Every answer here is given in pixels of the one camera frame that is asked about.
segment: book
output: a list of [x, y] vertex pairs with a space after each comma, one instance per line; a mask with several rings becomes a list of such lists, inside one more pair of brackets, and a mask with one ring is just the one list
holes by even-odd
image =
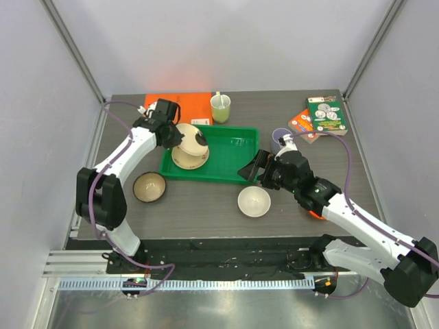
[[310, 97], [307, 105], [315, 130], [343, 136], [348, 132], [337, 96]]
[[[293, 119], [288, 122], [288, 127], [293, 129], [295, 132], [310, 132], [314, 130], [311, 117], [309, 115], [309, 110], [306, 108], [301, 113], [297, 114]], [[318, 134], [303, 134], [300, 135], [309, 144], [314, 142], [319, 135]]]
[[147, 94], [143, 107], [148, 108], [159, 98], [175, 101], [181, 107], [180, 123], [212, 125], [211, 97], [212, 93]]

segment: gray wall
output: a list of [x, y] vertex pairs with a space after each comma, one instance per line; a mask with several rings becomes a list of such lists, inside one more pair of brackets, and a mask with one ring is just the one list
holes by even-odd
[[[407, 2], [351, 107], [388, 223], [439, 245], [438, 12], [438, 1]], [[438, 323], [439, 302], [425, 303]]]
[[0, 326], [20, 329], [67, 234], [99, 107], [38, 1], [0, 1], [0, 17]]
[[54, 0], [106, 95], [345, 89], [391, 0]]

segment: orange object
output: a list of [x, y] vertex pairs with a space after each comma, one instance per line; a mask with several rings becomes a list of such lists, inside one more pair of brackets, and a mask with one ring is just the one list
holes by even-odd
[[181, 123], [212, 125], [211, 97], [212, 93], [148, 94], [143, 106], [148, 108], [159, 98], [175, 101], [181, 106]]
[[309, 213], [311, 214], [312, 217], [317, 218], [317, 219], [322, 219], [324, 221], [326, 221], [327, 219], [324, 217], [320, 217], [319, 215], [317, 215], [314, 211], [309, 211]]

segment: gray wood tabletop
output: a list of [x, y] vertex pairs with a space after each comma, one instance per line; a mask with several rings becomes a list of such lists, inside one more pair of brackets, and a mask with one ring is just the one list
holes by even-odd
[[[305, 109], [307, 97], [337, 95], [338, 90], [232, 92], [230, 119], [227, 125], [259, 129], [261, 149], [270, 150], [274, 129], [287, 127], [287, 122]], [[145, 95], [116, 95], [143, 104]], [[112, 105], [110, 109], [126, 123], [134, 122], [138, 112], [129, 106]], [[107, 118], [96, 163], [104, 160], [126, 137], [120, 124]], [[351, 198], [363, 209], [378, 217], [378, 210], [357, 144], [351, 130], [344, 137], [353, 155]], [[347, 156], [339, 141], [322, 136], [312, 145], [295, 138], [302, 154], [309, 159], [314, 174], [343, 187], [346, 178]], [[291, 193], [268, 191], [272, 205], [259, 218], [243, 215], [237, 196], [244, 186], [210, 182], [167, 180], [166, 194], [157, 202], [144, 204], [132, 192], [134, 180], [146, 171], [158, 171], [163, 149], [157, 147], [148, 154], [127, 179], [123, 189], [128, 204], [127, 221], [141, 239], [211, 238], [211, 237], [268, 237], [349, 235], [338, 226], [310, 217], [300, 208]], [[79, 239], [94, 239], [90, 225], [82, 221]]]

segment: green dish rack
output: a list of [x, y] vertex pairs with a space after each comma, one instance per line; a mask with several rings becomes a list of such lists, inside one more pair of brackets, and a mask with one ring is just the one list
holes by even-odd
[[237, 174], [259, 150], [256, 128], [197, 125], [206, 137], [209, 158], [198, 169], [185, 170], [172, 161], [171, 150], [163, 154], [160, 174], [174, 180], [196, 180], [234, 184], [251, 184]]

